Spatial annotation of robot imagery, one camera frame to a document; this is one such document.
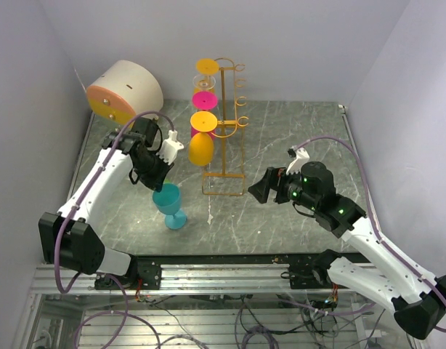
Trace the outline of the blue plastic wine glass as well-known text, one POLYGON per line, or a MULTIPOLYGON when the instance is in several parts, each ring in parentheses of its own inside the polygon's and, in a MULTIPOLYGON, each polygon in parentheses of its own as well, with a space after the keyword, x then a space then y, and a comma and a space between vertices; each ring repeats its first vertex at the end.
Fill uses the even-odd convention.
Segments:
POLYGON ((165 216, 167 228, 178 230, 187 222, 187 215, 182 211, 182 195, 179 187, 172 183, 164 183, 161 191, 153 192, 153 203, 165 216))

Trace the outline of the yellow wine glass back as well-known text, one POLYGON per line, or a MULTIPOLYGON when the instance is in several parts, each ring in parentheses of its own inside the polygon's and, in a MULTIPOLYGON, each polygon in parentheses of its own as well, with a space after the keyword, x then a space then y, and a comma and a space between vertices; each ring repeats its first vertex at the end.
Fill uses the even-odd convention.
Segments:
POLYGON ((192 137, 189 144, 188 158, 196 166, 204 167, 211 163, 214 141, 211 133, 218 125, 215 115, 208 111, 198 111, 190 118, 192 137))

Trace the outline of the yellow wine glass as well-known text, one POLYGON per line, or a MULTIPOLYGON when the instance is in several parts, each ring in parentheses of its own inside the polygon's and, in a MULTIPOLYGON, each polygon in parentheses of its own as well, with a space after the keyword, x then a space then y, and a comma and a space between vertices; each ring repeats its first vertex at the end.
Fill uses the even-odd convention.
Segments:
POLYGON ((214 141, 211 133, 218 125, 215 115, 208 111, 198 111, 190 118, 192 137, 189 144, 188 158, 196 166, 204 167, 211 163, 214 141))
POLYGON ((215 75, 219 72, 219 64, 211 58, 203 58, 195 64, 198 74, 215 75))

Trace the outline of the pink plastic wine glass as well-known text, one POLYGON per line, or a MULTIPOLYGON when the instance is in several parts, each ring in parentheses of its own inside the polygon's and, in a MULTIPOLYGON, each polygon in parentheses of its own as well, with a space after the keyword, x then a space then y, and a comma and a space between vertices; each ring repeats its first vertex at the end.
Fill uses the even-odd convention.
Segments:
POLYGON ((198 132, 206 133, 215 138, 214 131, 218 125, 217 117, 211 112, 217 105, 217 97, 213 92, 200 91, 192 96, 192 103, 198 110, 190 118, 191 137, 198 132))

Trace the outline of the clear wine glass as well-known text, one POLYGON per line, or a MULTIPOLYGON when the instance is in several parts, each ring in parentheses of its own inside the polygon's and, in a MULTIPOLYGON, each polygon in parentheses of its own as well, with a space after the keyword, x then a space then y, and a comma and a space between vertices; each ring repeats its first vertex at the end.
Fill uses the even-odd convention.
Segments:
POLYGON ((194 93, 203 91, 215 93, 216 79, 212 75, 198 74, 193 78, 192 83, 194 93))

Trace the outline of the yellow wine glass front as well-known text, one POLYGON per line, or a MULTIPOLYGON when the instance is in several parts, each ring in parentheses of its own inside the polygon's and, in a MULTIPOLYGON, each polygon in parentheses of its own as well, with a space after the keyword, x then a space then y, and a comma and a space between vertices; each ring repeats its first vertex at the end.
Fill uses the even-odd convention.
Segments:
POLYGON ((219 64, 211 58, 203 58, 195 64, 198 74, 215 75, 219 72, 219 64))

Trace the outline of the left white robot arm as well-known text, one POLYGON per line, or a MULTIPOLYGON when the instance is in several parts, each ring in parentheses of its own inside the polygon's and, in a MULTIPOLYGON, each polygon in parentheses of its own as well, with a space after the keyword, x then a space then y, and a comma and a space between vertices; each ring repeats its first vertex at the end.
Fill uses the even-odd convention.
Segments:
POLYGON ((107 248, 97 231, 106 203, 123 180, 161 190, 184 146, 177 139, 177 130, 171 128, 154 150, 160 130, 155 121, 140 118, 131 129, 104 138, 97 160, 77 191, 56 213, 46 212, 38 222, 45 262, 86 275, 113 274, 114 282, 123 289, 138 282, 132 256, 107 248))

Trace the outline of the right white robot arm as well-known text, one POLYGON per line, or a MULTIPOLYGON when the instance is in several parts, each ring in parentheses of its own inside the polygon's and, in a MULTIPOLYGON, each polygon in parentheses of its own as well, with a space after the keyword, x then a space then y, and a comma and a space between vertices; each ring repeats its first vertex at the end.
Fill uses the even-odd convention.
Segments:
POLYGON ((435 276, 374 230, 365 211, 336 192, 333 174, 323 163, 307 162, 295 173, 269 167, 248 189, 261 204, 271 190, 276 192, 275 203, 309 209, 320 227, 353 246, 380 271, 370 273, 327 250, 310 271, 316 286, 335 283, 362 294, 391 312, 400 328, 418 340, 437 329, 446 314, 446 276, 435 276))

